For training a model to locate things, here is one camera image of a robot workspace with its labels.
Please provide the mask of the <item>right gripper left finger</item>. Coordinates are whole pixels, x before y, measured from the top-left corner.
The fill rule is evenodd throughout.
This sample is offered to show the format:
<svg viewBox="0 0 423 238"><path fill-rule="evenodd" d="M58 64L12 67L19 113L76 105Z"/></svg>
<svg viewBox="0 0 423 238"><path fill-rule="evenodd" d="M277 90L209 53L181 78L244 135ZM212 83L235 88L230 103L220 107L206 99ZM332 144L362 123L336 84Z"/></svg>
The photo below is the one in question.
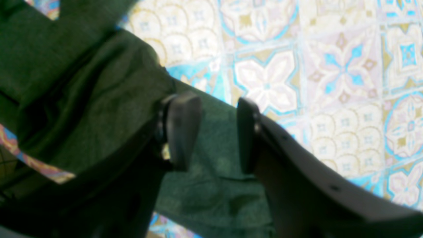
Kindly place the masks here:
<svg viewBox="0 0 423 238"><path fill-rule="evenodd" d="M192 93L161 103L153 133L126 172L126 237L144 238L167 172L186 172L201 123L202 102Z"/></svg>

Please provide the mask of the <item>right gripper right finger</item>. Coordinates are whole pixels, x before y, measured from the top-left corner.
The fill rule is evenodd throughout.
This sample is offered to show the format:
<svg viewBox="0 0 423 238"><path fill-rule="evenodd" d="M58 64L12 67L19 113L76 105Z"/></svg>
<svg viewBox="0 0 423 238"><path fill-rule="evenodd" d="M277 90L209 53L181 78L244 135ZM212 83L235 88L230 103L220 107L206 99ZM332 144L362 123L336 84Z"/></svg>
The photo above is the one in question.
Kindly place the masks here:
<svg viewBox="0 0 423 238"><path fill-rule="evenodd" d="M250 99L238 100L237 131L242 172L264 186L278 238L422 236L422 212L344 179Z"/></svg>

